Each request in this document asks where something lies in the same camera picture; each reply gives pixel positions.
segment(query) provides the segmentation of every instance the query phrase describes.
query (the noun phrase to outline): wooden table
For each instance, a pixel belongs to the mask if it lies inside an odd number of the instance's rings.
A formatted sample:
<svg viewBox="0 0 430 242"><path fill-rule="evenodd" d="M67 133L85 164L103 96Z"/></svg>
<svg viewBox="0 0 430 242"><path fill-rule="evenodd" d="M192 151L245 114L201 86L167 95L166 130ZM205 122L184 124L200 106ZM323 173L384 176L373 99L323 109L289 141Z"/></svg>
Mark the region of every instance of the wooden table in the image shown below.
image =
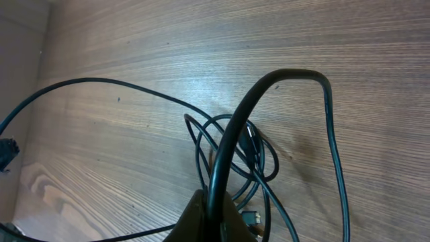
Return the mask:
<svg viewBox="0 0 430 242"><path fill-rule="evenodd" d="M108 77L214 116L233 113L270 71L320 71L333 88L352 241L429 241L429 13L426 0L59 1L38 88ZM199 188L184 113L204 121L177 104L115 85L84 83L41 97L14 223L51 241L175 223ZM273 86L250 119L278 152L281 168L270 185L301 241L340 241L318 83ZM243 182L231 173L228 191ZM247 209L264 216L261 192ZM272 217L271 241L289 241L274 207Z"/></svg>

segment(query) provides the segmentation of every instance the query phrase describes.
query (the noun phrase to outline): plug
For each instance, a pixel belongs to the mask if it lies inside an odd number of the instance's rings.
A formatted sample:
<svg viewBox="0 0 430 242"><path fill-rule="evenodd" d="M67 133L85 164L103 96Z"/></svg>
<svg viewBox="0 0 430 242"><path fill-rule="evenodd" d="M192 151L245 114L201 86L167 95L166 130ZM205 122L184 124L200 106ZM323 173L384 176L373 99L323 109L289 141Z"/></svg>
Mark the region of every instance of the plug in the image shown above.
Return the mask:
<svg viewBox="0 0 430 242"><path fill-rule="evenodd" d="M0 139L0 172L6 173L9 170L5 170L7 165L11 163L13 158L19 154L19 147L16 141L12 138Z"/></svg>
<svg viewBox="0 0 430 242"><path fill-rule="evenodd" d="M246 225L258 225L261 223L260 214L257 211L242 211L242 219Z"/></svg>
<svg viewBox="0 0 430 242"><path fill-rule="evenodd" d="M259 140L255 135L256 130L251 125L245 124L239 136L239 147L245 152L248 168L254 170L259 158Z"/></svg>

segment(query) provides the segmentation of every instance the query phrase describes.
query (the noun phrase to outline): wall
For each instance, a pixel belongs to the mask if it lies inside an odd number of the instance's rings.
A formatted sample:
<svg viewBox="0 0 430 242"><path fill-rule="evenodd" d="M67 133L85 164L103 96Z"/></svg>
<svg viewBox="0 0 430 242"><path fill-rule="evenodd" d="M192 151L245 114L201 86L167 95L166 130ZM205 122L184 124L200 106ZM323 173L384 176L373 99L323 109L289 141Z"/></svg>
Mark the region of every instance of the wall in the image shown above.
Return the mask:
<svg viewBox="0 0 430 242"><path fill-rule="evenodd" d="M0 119L35 88L42 42L49 15L44 0L0 1ZM1 138L13 137L21 153L0 174L0 221L13 217L31 106L19 114Z"/></svg>

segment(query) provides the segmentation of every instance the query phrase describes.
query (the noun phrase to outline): wire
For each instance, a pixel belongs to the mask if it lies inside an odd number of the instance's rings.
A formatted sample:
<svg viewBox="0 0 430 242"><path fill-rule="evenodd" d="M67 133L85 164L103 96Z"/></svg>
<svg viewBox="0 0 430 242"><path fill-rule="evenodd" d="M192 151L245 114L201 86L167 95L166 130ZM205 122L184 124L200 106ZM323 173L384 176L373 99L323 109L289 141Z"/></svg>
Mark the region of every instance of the wire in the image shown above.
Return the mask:
<svg viewBox="0 0 430 242"><path fill-rule="evenodd" d="M286 79L311 79L318 81L322 90L324 91L325 101L325 113L326 113L326 125L327 135L329 139L329 146L333 163L335 166L337 185L339 189L339 195L341 199L342 217L343 217L343 241L348 242L350 240L350 228L349 228L349 209L347 201L347 193L345 188L345 182L343 180L341 160L337 151L336 140L335 140L335 129L333 124L333 99L331 93L331 86L329 80L321 73L309 70L298 70L298 69L280 69L272 71L262 77L246 94L242 99L236 111L234 112L230 122L228 123L224 134L220 141L220 148L215 156L214 168L209 183L208 191L208 202L206 204L206 214L208 219L208 228L212 229L211 234L213 236L219 236L216 230L219 228L222 222L222 202L224 199L224 193L227 187L228 174L230 173L230 166L232 163L234 148L239 139L242 127L245 125L249 115L253 111L255 105L263 94L278 81ZM280 209L283 208L281 204L277 204L277 201L273 201L278 208L279 212L284 212ZM289 222L287 217L283 216L286 224ZM292 234L293 241L297 240L294 235L293 226L288 226L290 233Z"/></svg>
<svg viewBox="0 0 430 242"><path fill-rule="evenodd" d="M247 118L249 117L250 113L252 112L252 109L257 104L260 97L271 85L283 79L313 79L315 81L318 81L323 87L324 95L325 95L327 134L329 136L329 145L332 152L333 163L335 166L335 171L337 176L338 189L341 197L341 206L342 206L342 213L343 213L343 241L349 242L349 239L350 239L349 212L348 212L346 189L345 189L345 184L343 181L343 175L342 175L342 169L341 169L341 162L340 162L339 154L337 152L337 146L335 141L334 126L333 126L333 107L332 107L333 101L331 97L331 87L327 78L324 75L317 73L316 71L281 69L281 70L271 72L266 76L264 76L263 78L261 78L253 86L253 88L248 92L248 94L244 97L242 102L239 104L238 108L236 109L236 112L233 115L223 114L215 117L209 116L201 109L191 104L188 104L184 101L181 101L174 97L170 97L168 95L165 95L141 86L137 86L131 83L126 83L123 81L117 81L113 79L105 79L105 78L72 79L69 81L63 81L63 82L45 87L37 91L30 97L28 97L27 99L25 99L4 119L4 121L2 121L2 123L0 124L0 135L6 129L7 125L13 120L13 118L21 110L23 110L28 104L30 104L32 101L34 101L41 95L44 95L45 93L48 93L49 91L55 90L59 87L64 87L66 85L72 85L76 83L86 83L86 82L112 83L116 85L122 85L124 87L137 89L139 91L143 91L145 93L149 93L149 94L167 99L171 102L175 102L176 104L180 104L182 106L190 108L191 110L197 112L198 114L202 115L204 118L208 120L204 125L201 125L190 115L188 114L184 115L187 129L189 130L191 138L194 144L196 145L196 167L198 169L199 180L202 185L202 188L204 190L208 189L208 203L206 208L206 216L208 217L207 223L210 226L208 228L209 231L207 232L212 233L213 238L215 239L219 236L220 223L222 222L222 217L221 217L222 201L224 199L224 193L226 191L226 183L228 179L229 169L231 168L233 171L237 172L239 175L247 179L244 186L232 197L233 200L236 200L237 198L242 196L246 192L248 187L254 182L253 187L250 189L249 193L245 196L244 200L239 205L237 205L236 207L237 209L241 209L244 206L246 206L248 201L254 196L258 187L261 185L261 188L263 190L263 198L264 198L265 213L266 213L265 232L264 232L262 241L268 241L269 234L270 234L271 213L270 213L269 199L273 201L273 203L275 204L275 207L279 210L279 213L284 219L287 225L287 228L290 230L290 234L293 238L293 241L298 241L297 232L292 224L290 217L288 216L288 213L286 212L281 202L277 199L276 195L273 193L273 191L267 184L269 181L275 178L275 176L279 171L279 160L275 152L275 149L270 145L270 143L267 140L261 137L259 132L256 132L257 140L259 141L259 155L255 161L255 164L254 164L255 167L250 167L251 164L249 163L249 159L248 159L249 157L246 157L238 148L236 148L236 143L238 141L240 131L245 123L252 126L254 130L257 130L255 125L251 121L247 120ZM228 123L228 126L226 127L225 131L221 127L221 125L217 123L217 120L221 120L221 119L230 119L230 122ZM193 124L199 130L199 134L197 138L192 130L191 124ZM206 131L206 128L211 124L214 125L218 129L218 131L223 134L219 146L215 143L214 139ZM200 142L203 136L209 142L211 147L215 151L217 151L212 173L209 168L208 160L206 159L203 151L200 148ZM269 149L270 153L273 156L273 162L274 162L274 169L272 173L267 177L265 177L263 174L264 165L265 165L265 147ZM232 162L233 153L236 153L239 156L239 158L250 167L249 173L242 170L240 167L238 167L236 164ZM204 163L206 173L210 176L209 187L206 186L203 180L202 171L200 169L200 157L202 158L202 162ZM112 239L104 239L97 242L116 242L116 241L123 241L127 239L133 239L133 238L137 238L145 235L151 235L153 233L158 233L161 231L167 231L169 229L172 229L174 226L175 225L169 225L167 227L162 227L159 229L153 229L150 231L135 233L132 235L120 236ZM37 241L37 242L41 241L24 235L17 234L2 224L0 224L0 230L3 230L4 232L9 233L10 235L13 235L24 241Z"/></svg>

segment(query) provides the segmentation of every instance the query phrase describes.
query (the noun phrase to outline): cable connector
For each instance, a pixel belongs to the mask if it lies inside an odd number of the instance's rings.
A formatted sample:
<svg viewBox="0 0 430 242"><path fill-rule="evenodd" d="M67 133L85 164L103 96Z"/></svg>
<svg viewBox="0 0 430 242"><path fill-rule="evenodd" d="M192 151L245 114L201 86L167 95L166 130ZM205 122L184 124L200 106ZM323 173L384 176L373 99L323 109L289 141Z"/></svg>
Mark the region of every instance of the cable connector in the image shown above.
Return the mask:
<svg viewBox="0 0 430 242"><path fill-rule="evenodd" d="M255 131L251 125L245 124L238 139L239 147L245 152L247 165L251 171L254 170L255 163L259 159L259 140Z"/></svg>
<svg viewBox="0 0 430 242"><path fill-rule="evenodd" d="M261 223L261 217L257 211L242 211L241 215L242 215L243 221L248 226L249 225L258 225Z"/></svg>
<svg viewBox="0 0 430 242"><path fill-rule="evenodd" d="M0 172L5 173L7 165L19 154L19 147L12 138L0 139Z"/></svg>

